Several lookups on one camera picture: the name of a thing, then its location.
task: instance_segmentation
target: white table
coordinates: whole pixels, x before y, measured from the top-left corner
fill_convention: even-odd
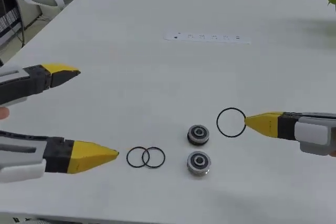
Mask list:
[[[251,44],[168,41],[167,31],[240,35]],[[336,13],[326,0],[75,0],[10,62],[63,62],[82,74],[12,107],[1,126],[95,141],[120,156],[82,174],[0,185],[0,212],[95,222],[330,224],[335,158],[251,129],[228,139],[215,119],[228,106],[247,115],[336,112],[335,51]],[[242,119],[228,115],[222,126],[240,129]],[[201,149],[186,140],[193,124],[210,130]],[[128,166],[126,153],[137,145],[161,147],[166,163]],[[212,159],[202,179],[186,169],[194,150]]]

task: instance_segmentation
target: black rubber ring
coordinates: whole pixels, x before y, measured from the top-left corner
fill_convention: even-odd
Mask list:
[[[244,119],[246,118],[246,115],[243,113],[243,111],[241,111],[240,109],[237,109],[237,108],[235,108],[235,107],[230,107],[230,108],[223,109],[223,110],[219,113],[219,115],[218,115],[218,117],[217,117],[217,119],[216,119],[216,126],[217,126],[217,129],[219,130],[219,132],[220,132],[222,135],[224,135],[224,136],[226,136],[226,137],[238,137],[238,136],[242,135],[242,133],[243,133],[244,130],[246,129],[246,124],[245,124],[245,123],[244,123],[244,127],[243,127],[243,129],[241,130],[241,132],[239,132],[237,135],[233,135],[233,136],[226,135],[226,134],[225,134],[223,131],[221,131],[221,129],[219,128],[218,120],[219,120],[220,116],[223,114],[223,112],[228,111],[228,110],[236,110],[236,111],[240,112],[240,113],[243,115]]]
[[[144,151],[144,152],[142,153],[141,159],[142,159],[142,162],[145,164],[145,166],[147,166],[148,168],[152,168],[152,169],[159,168],[159,167],[162,166],[162,165],[164,164],[164,162],[166,161],[166,154],[164,154],[163,150],[161,150],[160,148],[158,148],[158,147],[149,147],[149,148],[147,148],[146,150],[147,150],[147,152],[148,152],[148,150],[158,150],[158,151],[160,151],[160,152],[162,153],[162,155],[163,155],[163,161],[162,161],[162,163],[161,163],[160,165],[151,166],[151,165],[148,165],[148,164],[147,164],[148,161],[147,161],[146,163],[145,163],[145,161],[144,161],[144,155],[145,155],[145,152],[146,152],[146,151]]]
[[[131,151],[133,151],[133,150],[135,150],[135,149],[143,149],[143,150],[144,150],[144,151],[143,151],[143,154],[144,154],[145,152],[147,152],[147,154],[148,154],[147,162],[144,161],[143,154],[142,154],[142,158],[141,158],[141,159],[142,159],[143,165],[138,165],[138,166],[136,166],[136,165],[132,165],[132,164],[130,163],[130,161],[128,160],[128,156],[130,155]],[[149,162],[149,159],[150,159],[150,155],[149,155],[149,151],[148,151],[148,149],[146,149],[145,147],[142,147],[142,146],[137,146],[137,147],[131,148],[131,149],[127,152],[127,155],[126,155],[127,163],[128,163],[130,166],[132,166],[133,168],[141,168],[141,167],[144,167],[144,166],[147,165],[147,163]]]

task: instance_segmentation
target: finger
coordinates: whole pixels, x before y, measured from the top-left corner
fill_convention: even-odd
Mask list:
[[[0,108],[0,119],[5,119],[9,116],[9,109],[8,108]]]

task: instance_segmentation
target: floor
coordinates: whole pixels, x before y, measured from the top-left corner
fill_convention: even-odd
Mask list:
[[[44,20],[37,20],[31,26],[29,26],[25,30],[25,43],[29,43],[29,41],[34,38],[49,22]],[[0,47],[0,59],[3,63],[6,63],[13,57],[17,52],[21,49],[21,41],[14,37],[10,42],[6,45]]]
[[[25,42],[29,43],[29,41],[34,38],[46,25],[48,21],[37,20],[30,27],[25,30]],[[13,57],[17,52],[21,49],[21,41],[14,37],[10,42],[0,48],[0,59],[3,63],[6,63]],[[10,216],[0,215],[0,224],[15,224],[19,221],[25,221],[25,218],[12,218]]]

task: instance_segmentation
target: metal bearing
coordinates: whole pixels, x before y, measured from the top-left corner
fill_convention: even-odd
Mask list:
[[[203,125],[193,125],[189,128],[187,138],[193,145],[204,145],[209,140],[209,130]]]
[[[196,176],[204,176],[211,166],[210,157],[204,152],[192,152],[188,156],[187,167]]]

